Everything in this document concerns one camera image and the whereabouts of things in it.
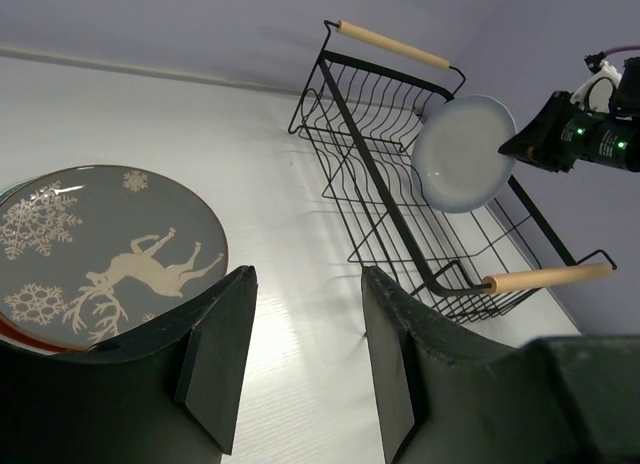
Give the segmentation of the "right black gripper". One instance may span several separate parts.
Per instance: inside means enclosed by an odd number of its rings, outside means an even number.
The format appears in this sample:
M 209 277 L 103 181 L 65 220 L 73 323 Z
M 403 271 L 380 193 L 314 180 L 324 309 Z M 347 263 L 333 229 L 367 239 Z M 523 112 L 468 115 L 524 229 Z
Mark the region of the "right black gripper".
M 550 172 L 568 173 L 576 157 L 563 140 L 563 132 L 579 111 L 570 92 L 554 91 L 531 122 L 502 144 L 498 153 Z

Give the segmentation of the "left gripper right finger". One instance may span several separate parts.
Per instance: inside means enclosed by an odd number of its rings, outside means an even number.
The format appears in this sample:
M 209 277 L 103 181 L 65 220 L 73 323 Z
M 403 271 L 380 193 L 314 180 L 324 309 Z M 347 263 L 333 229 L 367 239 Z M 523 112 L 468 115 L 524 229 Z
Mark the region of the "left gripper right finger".
M 362 307 L 389 463 L 635 463 L 639 340 L 557 336 L 512 348 L 376 267 Z

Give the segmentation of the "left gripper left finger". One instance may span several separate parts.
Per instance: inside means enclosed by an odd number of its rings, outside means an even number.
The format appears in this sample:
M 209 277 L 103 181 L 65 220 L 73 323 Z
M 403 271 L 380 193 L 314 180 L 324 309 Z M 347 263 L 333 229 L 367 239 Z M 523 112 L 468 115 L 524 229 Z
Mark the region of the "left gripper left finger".
M 251 266 L 81 353 L 1 346 L 5 463 L 218 463 L 232 452 L 257 303 Z

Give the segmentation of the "white grey bowl plate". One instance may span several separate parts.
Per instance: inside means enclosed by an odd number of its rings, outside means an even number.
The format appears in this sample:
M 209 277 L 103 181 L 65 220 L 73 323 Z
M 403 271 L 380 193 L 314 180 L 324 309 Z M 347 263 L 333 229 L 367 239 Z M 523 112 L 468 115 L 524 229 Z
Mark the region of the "white grey bowl plate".
M 411 154 L 414 193 L 450 214 L 474 211 L 496 197 L 515 160 L 498 153 L 517 133 L 507 107 L 486 95 L 453 99 L 427 118 Z

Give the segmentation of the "dark grey green plate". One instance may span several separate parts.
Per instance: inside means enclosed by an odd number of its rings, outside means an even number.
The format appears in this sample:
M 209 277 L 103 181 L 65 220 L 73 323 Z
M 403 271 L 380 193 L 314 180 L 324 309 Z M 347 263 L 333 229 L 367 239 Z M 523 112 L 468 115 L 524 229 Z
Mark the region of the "dark grey green plate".
M 199 296 L 228 268 L 211 207 L 126 166 L 63 169 L 1 201 L 1 321 L 83 351 Z

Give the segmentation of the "red teal flower plate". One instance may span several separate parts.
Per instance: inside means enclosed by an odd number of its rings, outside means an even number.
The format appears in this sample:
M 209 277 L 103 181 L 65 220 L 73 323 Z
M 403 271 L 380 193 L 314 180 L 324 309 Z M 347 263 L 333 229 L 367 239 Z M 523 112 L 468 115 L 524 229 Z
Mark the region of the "red teal flower plate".
M 46 344 L 37 341 L 27 335 L 22 334 L 5 321 L 1 321 L 1 340 L 10 343 L 14 346 L 21 347 L 32 352 L 41 354 L 55 354 L 65 352 L 64 348 L 60 348 L 54 345 Z

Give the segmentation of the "mint green flower plate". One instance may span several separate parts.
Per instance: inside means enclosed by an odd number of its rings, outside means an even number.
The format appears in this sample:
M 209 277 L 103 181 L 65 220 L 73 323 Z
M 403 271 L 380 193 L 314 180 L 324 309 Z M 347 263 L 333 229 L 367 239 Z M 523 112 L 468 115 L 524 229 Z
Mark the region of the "mint green flower plate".
M 14 183 L 11 186 L 9 186 L 8 188 L 4 189 L 1 191 L 0 193 L 0 201 L 4 201 L 7 198 L 9 198 L 12 194 L 14 194 L 15 192 L 19 191 L 20 189 L 24 188 L 25 186 L 27 186 L 28 184 L 32 183 L 33 181 L 36 181 L 37 177 L 31 177 L 25 180 L 22 180 L 20 182 Z

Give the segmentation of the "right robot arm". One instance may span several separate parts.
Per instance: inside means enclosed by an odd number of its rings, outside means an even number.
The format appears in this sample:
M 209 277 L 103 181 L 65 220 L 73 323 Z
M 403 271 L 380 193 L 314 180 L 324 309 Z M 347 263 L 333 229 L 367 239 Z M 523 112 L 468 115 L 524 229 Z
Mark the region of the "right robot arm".
M 639 171 L 639 59 L 619 72 L 608 57 L 622 46 L 588 55 L 591 77 L 576 91 L 551 94 L 537 115 L 500 146 L 501 155 L 549 172 L 569 172 L 578 160 Z

